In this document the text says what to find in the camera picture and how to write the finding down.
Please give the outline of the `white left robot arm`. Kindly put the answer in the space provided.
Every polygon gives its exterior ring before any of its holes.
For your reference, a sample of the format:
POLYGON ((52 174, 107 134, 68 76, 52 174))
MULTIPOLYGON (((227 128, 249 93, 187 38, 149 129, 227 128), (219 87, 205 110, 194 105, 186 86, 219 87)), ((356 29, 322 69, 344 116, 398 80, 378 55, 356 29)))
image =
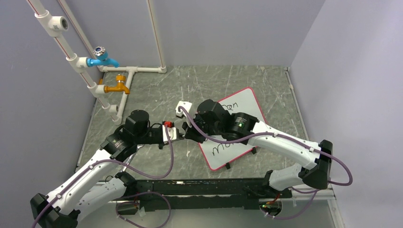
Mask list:
POLYGON ((75 228, 88 214, 103 204, 120 197, 129 200, 136 195, 136 180, 120 171, 103 186, 94 186, 101 177, 123 166, 144 177, 162 179, 172 171, 171 164, 165 174, 156 176, 130 166, 138 149, 144 145, 168 145, 173 153, 173 142, 182 140, 183 134, 174 123, 163 121, 152 125, 145 110, 134 110, 125 123, 106 137, 91 159, 67 181, 47 194, 36 194, 30 200, 34 218, 32 227, 75 228))

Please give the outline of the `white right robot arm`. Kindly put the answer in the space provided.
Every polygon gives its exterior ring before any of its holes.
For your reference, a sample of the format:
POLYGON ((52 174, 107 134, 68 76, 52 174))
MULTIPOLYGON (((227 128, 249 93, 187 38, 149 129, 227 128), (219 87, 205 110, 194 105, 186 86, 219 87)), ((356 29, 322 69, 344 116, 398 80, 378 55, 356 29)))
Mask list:
POLYGON ((231 114, 211 99, 202 102, 196 112, 191 103, 181 101, 176 115, 185 119, 186 139, 260 147, 292 159, 293 166, 267 172, 262 183, 262 192, 267 197, 301 184, 324 190, 330 183, 332 143, 329 141, 311 142, 294 137, 250 114, 231 114))

